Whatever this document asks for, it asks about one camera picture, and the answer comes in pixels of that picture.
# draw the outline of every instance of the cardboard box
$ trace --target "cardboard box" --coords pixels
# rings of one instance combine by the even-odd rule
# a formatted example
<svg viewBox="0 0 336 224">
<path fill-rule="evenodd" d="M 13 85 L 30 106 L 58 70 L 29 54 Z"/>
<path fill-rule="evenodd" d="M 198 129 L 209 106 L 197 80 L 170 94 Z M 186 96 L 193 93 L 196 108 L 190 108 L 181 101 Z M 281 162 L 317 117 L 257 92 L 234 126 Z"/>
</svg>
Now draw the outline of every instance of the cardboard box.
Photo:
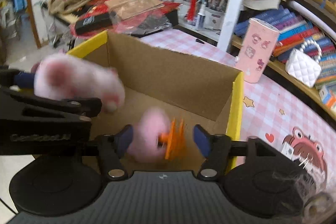
<svg viewBox="0 0 336 224">
<path fill-rule="evenodd" d="M 243 73 L 220 63 L 151 47 L 140 40 L 104 31 L 78 45 L 68 54 L 101 66 L 116 67 L 126 88 L 125 105 L 114 113 L 92 119 L 91 139 L 116 134 L 127 124 L 136 124 L 145 110 L 156 106 L 171 119 L 183 118 L 187 153 L 182 159 L 139 164 L 126 156 L 121 160 L 132 170 L 194 170 L 204 157 L 193 142 L 193 127 L 203 126 L 211 134 L 239 140 Z M 95 159 L 85 159 L 97 169 Z"/>
</svg>

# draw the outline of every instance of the sticker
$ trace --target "sticker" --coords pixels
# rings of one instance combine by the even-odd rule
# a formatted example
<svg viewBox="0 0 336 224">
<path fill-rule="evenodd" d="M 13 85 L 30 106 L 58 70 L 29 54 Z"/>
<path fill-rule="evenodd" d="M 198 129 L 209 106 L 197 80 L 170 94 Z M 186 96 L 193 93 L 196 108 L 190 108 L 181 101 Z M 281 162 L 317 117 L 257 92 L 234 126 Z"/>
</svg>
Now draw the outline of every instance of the sticker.
<svg viewBox="0 0 336 224">
<path fill-rule="evenodd" d="M 258 59 L 257 64 L 259 65 L 255 70 L 261 71 L 263 69 L 263 66 L 265 63 L 263 62 L 262 59 Z"/>
<path fill-rule="evenodd" d="M 261 41 L 261 37 L 258 34 L 253 34 L 252 35 L 252 42 L 253 44 L 258 44 Z"/>
<path fill-rule="evenodd" d="M 322 145 L 305 135 L 298 128 L 293 128 L 293 133 L 286 136 L 283 144 L 288 143 L 293 148 L 292 160 L 299 160 L 300 166 L 305 168 L 312 176 L 317 186 L 321 186 L 327 181 L 327 163 L 323 158 L 324 151 Z"/>
<path fill-rule="evenodd" d="M 261 48 L 263 48 L 264 50 L 267 49 L 268 45 L 271 43 L 271 41 L 264 41 L 262 44 L 261 44 Z"/>
<path fill-rule="evenodd" d="M 273 134 L 265 134 L 265 138 L 270 142 L 273 143 L 274 142 L 274 135 Z"/>
<path fill-rule="evenodd" d="M 293 157 L 294 149 L 288 142 L 284 142 L 281 148 L 281 154 L 285 155 L 290 160 Z"/>
<path fill-rule="evenodd" d="M 254 107 L 253 100 L 244 97 L 243 103 L 246 105 L 246 107 Z"/>
<path fill-rule="evenodd" d="M 253 58 L 253 56 L 255 55 L 255 49 L 253 49 L 250 46 L 247 46 L 245 54 L 249 57 L 249 58 Z"/>
</svg>

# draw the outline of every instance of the yellow box edge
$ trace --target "yellow box edge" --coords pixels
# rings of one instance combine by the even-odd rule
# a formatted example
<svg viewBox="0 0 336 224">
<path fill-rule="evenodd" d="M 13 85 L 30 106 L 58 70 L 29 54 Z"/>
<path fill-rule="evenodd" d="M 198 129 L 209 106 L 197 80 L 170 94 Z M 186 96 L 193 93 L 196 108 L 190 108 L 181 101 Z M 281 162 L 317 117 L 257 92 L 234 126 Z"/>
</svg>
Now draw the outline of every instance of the yellow box edge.
<svg viewBox="0 0 336 224">
<path fill-rule="evenodd" d="M 108 39 L 107 31 L 102 31 L 99 34 L 95 35 L 94 37 L 91 37 L 85 42 L 74 47 L 73 49 L 68 51 L 67 54 L 70 54 L 78 58 L 84 58 L 90 52 L 93 52 L 94 50 L 98 49 L 100 46 L 106 44 L 107 39 Z"/>
<path fill-rule="evenodd" d="M 243 117 L 244 73 L 241 71 L 232 83 L 232 98 L 230 114 L 226 127 L 226 135 L 233 141 L 240 140 L 240 129 Z M 233 158 L 227 165 L 227 171 L 236 167 L 237 158 Z"/>
</svg>

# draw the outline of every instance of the pink stuffed animal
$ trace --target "pink stuffed animal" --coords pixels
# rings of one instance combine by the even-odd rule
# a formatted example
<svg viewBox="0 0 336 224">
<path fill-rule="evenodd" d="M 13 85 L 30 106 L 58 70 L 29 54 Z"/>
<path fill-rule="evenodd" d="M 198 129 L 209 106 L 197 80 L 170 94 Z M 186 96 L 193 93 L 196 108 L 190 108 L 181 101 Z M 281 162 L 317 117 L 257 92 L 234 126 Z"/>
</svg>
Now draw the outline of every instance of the pink stuffed animal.
<svg viewBox="0 0 336 224">
<path fill-rule="evenodd" d="M 61 53 L 41 61 L 34 93 L 53 100 L 100 98 L 105 111 L 114 111 L 125 101 L 125 89 L 116 69 Z"/>
<path fill-rule="evenodd" d="M 164 158 L 166 146 L 158 147 L 158 137 L 169 132 L 170 120 L 159 108 L 151 108 L 142 116 L 139 124 L 134 126 L 133 141 L 127 149 L 136 161 L 148 163 Z"/>
</svg>

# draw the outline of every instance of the pink checkered tablecloth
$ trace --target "pink checkered tablecloth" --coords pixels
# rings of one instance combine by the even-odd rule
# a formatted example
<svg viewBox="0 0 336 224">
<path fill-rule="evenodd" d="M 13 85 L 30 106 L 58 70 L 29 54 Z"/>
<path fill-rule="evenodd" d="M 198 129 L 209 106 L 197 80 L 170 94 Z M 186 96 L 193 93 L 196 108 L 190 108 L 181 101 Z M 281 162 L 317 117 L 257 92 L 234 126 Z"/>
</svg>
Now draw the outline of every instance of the pink checkered tablecloth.
<svg viewBox="0 0 336 224">
<path fill-rule="evenodd" d="M 234 66 L 233 56 L 195 40 L 195 37 L 175 29 L 142 38 L 143 42 L 154 47 Z M 299 157 L 301 161 L 310 153 L 314 157 L 306 168 L 319 180 L 332 180 L 336 170 L 336 132 L 319 115 L 265 75 L 256 84 L 245 82 L 244 95 L 242 141 L 246 141 L 249 136 L 257 136 L 279 151 L 286 141 L 294 151 L 292 160 L 298 150 L 304 155 Z"/>
</svg>

